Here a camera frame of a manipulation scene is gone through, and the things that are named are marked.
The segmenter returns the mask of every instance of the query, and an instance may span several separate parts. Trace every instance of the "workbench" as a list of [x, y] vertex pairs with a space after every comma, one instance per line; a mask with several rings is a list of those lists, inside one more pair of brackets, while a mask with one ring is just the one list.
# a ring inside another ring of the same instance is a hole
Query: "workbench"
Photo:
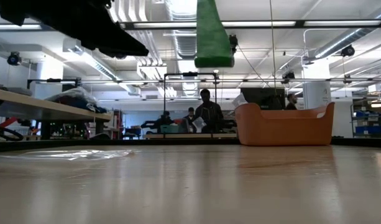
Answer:
[[50, 123], [46, 121], [95, 122], [96, 133], [102, 133], [103, 123], [111, 119], [108, 114], [97, 114], [92, 111], [5, 90], [0, 90], [0, 116], [43, 122], [42, 140], [50, 139]]

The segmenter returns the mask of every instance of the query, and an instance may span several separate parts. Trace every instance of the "security camera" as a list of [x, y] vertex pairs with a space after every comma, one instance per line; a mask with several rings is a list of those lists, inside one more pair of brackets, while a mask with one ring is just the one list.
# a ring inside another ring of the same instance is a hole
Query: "security camera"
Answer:
[[7, 60], [9, 65], [18, 66], [22, 63], [22, 58], [19, 55], [19, 52], [11, 52], [11, 55]]
[[347, 46], [341, 50], [341, 56], [342, 57], [346, 57], [346, 56], [351, 57], [354, 55], [354, 53], [355, 53], [355, 50], [352, 47], [352, 45], [349, 45], [349, 46]]
[[236, 47], [239, 45], [239, 41], [236, 37], [236, 35], [231, 34], [229, 35], [229, 42], [230, 42], [230, 48], [232, 49], [232, 55], [237, 51]]

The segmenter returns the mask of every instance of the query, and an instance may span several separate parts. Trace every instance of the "clothing pile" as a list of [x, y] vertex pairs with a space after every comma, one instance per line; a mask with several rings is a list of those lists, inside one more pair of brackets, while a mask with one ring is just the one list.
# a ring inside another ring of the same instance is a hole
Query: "clothing pile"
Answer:
[[95, 113], [107, 113], [105, 108], [98, 106], [96, 98], [90, 95], [82, 87], [64, 91], [63, 93], [51, 96], [45, 100], [61, 103], [68, 106], [74, 106], [84, 110], [90, 110]]

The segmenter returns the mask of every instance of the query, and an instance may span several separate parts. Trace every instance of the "cable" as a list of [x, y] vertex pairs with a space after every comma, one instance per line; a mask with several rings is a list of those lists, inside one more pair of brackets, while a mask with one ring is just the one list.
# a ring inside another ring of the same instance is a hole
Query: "cable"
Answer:
[[[224, 79], [225, 79], [224, 72], [222, 72], [222, 80]], [[222, 105], [222, 101], [223, 101], [223, 82], [222, 82], [222, 90], [221, 90], [221, 105]]]
[[[4, 134], [5, 132], [11, 133], [12, 135], [16, 136], [17, 138], [12, 138], [12, 137], [6, 136]], [[3, 128], [3, 127], [0, 127], [0, 137], [6, 139], [8, 141], [21, 141], [21, 140], [23, 140], [23, 135], [17, 133], [14, 130]]]
[[272, 0], [269, 0], [270, 4], [270, 22], [272, 23], [272, 53], [273, 53], [273, 78], [275, 82], [275, 94], [277, 95], [277, 90], [276, 90], [276, 57], [275, 57], [275, 38], [274, 38], [274, 31], [273, 31], [273, 10], [272, 10]]
[[264, 79], [260, 76], [260, 74], [255, 70], [254, 66], [251, 65], [251, 62], [248, 60], [248, 58], [246, 57], [245, 53], [242, 51], [240, 45], [238, 44], [237, 46], [239, 47], [241, 53], [243, 54], [244, 58], [247, 60], [248, 64], [251, 66], [251, 68], [253, 69], [253, 71], [255, 72], [255, 74], [257, 74], [257, 76], [258, 76], [258, 77], [259, 77], [259, 78], [260, 78], [260, 79], [261, 79], [261, 80], [262, 80], [262, 81], [263, 81], [269, 88], [271, 88], [270, 85], [269, 85], [267, 82], [265, 82], [265, 80], [264, 80]]

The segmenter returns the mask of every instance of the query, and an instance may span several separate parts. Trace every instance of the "seated person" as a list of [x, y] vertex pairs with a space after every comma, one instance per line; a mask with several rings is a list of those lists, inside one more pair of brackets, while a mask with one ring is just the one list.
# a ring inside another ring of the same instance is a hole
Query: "seated person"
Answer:
[[155, 121], [155, 126], [157, 127], [157, 133], [161, 133], [161, 125], [170, 125], [173, 123], [174, 121], [171, 120], [170, 112], [164, 111], [163, 115], [161, 115], [161, 118]]
[[210, 92], [207, 89], [201, 91], [201, 99], [203, 104], [196, 109], [196, 118], [201, 117], [207, 124], [203, 127], [202, 133], [218, 133], [221, 130], [223, 114], [221, 107], [209, 99]]
[[197, 128], [196, 126], [193, 124], [193, 122], [195, 121], [196, 117], [195, 117], [195, 109], [194, 108], [189, 108], [188, 109], [188, 116], [185, 116], [184, 118], [188, 120], [188, 124], [189, 124], [189, 128], [191, 129], [191, 133], [196, 133], [197, 132]]

